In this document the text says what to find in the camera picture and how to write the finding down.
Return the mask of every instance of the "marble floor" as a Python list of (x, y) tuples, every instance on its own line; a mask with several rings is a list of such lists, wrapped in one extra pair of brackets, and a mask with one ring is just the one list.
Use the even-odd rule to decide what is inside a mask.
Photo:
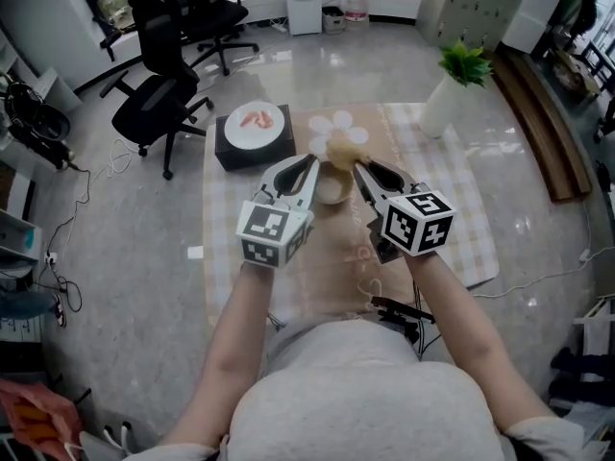
[[(214, 113), (197, 112), (196, 126), (205, 128), (214, 114), (257, 99), (295, 110), (425, 102), (444, 73), (437, 65), (439, 51), (404, 25), (373, 23), (367, 32), (339, 36), (287, 37), (272, 29), (250, 29), (246, 35), (243, 39), (258, 42), (264, 51), (248, 64), (250, 51), (230, 51), (229, 64), (236, 70), (231, 77), (221, 76), (216, 59), (196, 70), (202, 78), (197, 98), (207, 92), (216, 105)], [(185, 54), (191, 58), (196, 50), (186, 48)], [(147, 75), (140, 63), (126, 80), (138, 85)], [(79, 209), (70, 240), (64, 228), (53, 248), (60, 255), (60, 274), (79, 283), (84, 305), (78, 314), (68, 313), (66, 329), (46, 323), (44, 342), (51, 368), (63, 372), (67, 389), (92, 388), (83, 410), (88, 424), (99, 428), (129, 420), (147, 447), (173, 424), (190, 397), (211, 333), (202, 261), (186, 253), (202, 244), (204, 139), (176, 141), (172, 182), (161, 175), (163, 142), (108, 178), (105, 166), (118, 137), (111, 118), (124, 96), (114, 91), (101, 100), (103, 85), (81, 94), (69, 138), (76, 163), (102, 174), (91, 186), (89, 204)], [(467, 146), (501, 268), (475, 292), (499, 294), (578, 268), (588, 245), (583, 204), (551, 204), (519, 124), (491, 80), (485, 89), (475, 88), (474, 96), (455, 128)], [(121, 152), (116, 144), (115, 154)], [(119, 159), (116, 167), (127, 159)], [(85, 174), (67, 171), (54, 175), (45, 192), (39, 190), (34, 220), (47, 236), (70, 217), (85, 187)], [(592, 251), (612, 245), (598, 190), (586, 207)], [(551, 379), (551, 357), (571, 336), (572, 318), (597, 294), (615, 291), (605, 267), (609, 259), (607, 253), (572, 275), (499, 299), (480, 299), (514, 362), (539, 393)], [(447, 359), (441, 341), (427, 358)]]

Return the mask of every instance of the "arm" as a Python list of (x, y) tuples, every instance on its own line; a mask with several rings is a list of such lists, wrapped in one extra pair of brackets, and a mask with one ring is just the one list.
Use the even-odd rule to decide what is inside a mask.
[(239, 400), (257, 380), (273, 270), (244, 263), (218, 321), (201, 380), (175, 427), (160, 442), (217, 449)]
[(440, 256), (405, 258), (456, 366), (479, 385), (498, 429), (552, 416), (515, 369), (491, 320)]

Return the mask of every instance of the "black box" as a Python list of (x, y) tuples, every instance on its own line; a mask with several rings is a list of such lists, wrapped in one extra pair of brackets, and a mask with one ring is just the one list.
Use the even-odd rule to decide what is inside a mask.
[(282, 133), (269, 145), (256, 150), (237, 149), (229, 143), (224, 135), (224, 125), (226, 125), (229, 116), (215, 120), (215, 156), (226, 171), (279, 162), (297, 155), (288, 105), (279, 106), (279, 108), (284, 116)]

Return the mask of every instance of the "black chair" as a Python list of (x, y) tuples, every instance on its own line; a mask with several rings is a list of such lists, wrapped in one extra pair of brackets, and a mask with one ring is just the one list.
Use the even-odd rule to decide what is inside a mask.
[(107, 96), (115, 87), (128, 99), (111, 120), (123, 136), (138, 145), (138, 154), (147, 156), (147, 148), (166, 135), (164, 151), (165, 179), (173, 178), (169, 162), (177, 132), (205, 136), (206, 132), (189, 125), (196, 118), (192, 113), (205, 104), (213, 109), (209, 97), (187, 107), (197, 92), (199, 78), (182, 59), (182, 36), (177, 22), (181, 11), (177, 0), (128, 0), (133, 8), (141, 56), (145, 66), (159, 75), (148, 78), (137, 89), (132, 89), (123, 79), (128, 70), (112, 79), (100, 93)]
[[(223, 42), (223, 37), (236, 35), (236, 26), (248, 15), (248, 10), (238, 3), (228, 0), (179, 0), (187, 4), (187, 15), (184, 16), (182, 29), (189, 41), (201, 41), (213, 38), (213, 45), (190, 66), (194, 67), (214, 53), (220, 55), (222, 73), (229, 75), (231, 71), (224, 59), (224, 50), (231, 48), (252, 48), (258, 52), (258, 45), (253, 42)], [(202, 43), (198, 50), (203, 51), (208, 44)]]

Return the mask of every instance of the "white plate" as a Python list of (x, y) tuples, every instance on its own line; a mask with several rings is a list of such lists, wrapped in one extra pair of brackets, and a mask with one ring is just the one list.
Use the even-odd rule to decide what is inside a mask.
[[(244, 126), (241, 123), (250, 113), (256, 113), (258, 118), (248, 121)], [(271, 126), (266, 128), (266, 117), (271, 118)], [(234, 110), (224, 125), (224, 136), (227, 140), (241, 150), (255, 150), (273, 142), (284, 128), (284, 115), (280, 108), (270, 103), (254, 101), (244, 104)]]

